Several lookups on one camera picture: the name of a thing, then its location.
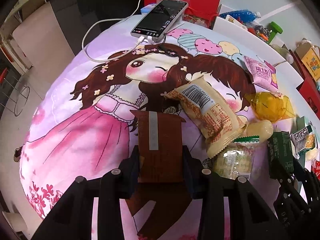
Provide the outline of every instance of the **yellow balloon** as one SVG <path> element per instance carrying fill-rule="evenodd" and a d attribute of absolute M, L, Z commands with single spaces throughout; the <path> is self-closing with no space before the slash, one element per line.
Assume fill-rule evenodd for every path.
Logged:
<path fill-rule="evenodd" d="M 240 50 L 228 41 L 220 41 L 219 46 L 221 46 L 222 51 L 228 56 L 232 56 L 235 53 L 240 53 Z"/>

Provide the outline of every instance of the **pink dress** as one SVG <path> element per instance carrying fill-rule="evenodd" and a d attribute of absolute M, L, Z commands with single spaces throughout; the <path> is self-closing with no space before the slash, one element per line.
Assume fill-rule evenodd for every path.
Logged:
<path fill-rule="evenodd" d="M 129 156 L 128 125 L 134 119 L 130 110 L 139 109 L 144 99 L 141 94 L 133 104 L 108 93 L 24 145 L 21 161 L 29 163 L 20 166 L 21 182 L 40 217 L 48 214 L 77 176 L 102 177 Z"/>

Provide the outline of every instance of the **dark green box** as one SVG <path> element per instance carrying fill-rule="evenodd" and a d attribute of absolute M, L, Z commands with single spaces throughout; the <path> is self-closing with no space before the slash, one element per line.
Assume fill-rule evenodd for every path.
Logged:
<path fill-rule="evenodd" d="M 289 132 L 274 132 L 268 139 L 269 175 L 271 179 L 276 179 L 271 168 L 271 162 L 274 158 L 279 159 L 287 172 L 293 173 L 293 155 Z"/>

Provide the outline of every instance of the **pink snack package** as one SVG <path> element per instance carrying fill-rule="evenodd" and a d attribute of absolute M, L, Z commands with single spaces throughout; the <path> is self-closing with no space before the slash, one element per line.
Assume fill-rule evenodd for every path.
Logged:
<path fill-rule="evenodd" d="M 244 62 L 252 75 L 252 84 L 256 84 L 270 92 L 278 91 L 276 69 L 265 61 L 265 64 L 244 56 Z"/>

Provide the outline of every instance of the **smartphone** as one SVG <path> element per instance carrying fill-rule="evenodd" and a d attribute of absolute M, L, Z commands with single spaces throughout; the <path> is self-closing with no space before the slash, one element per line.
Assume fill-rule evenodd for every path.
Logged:
<path fill-rule="evenodd" d="M 163 38 L 187 7 L 187 2 L 162 0 L 134 27 L 131 35 L 146 38 L 151 36 L 154 41 L 158 41 Z"/>

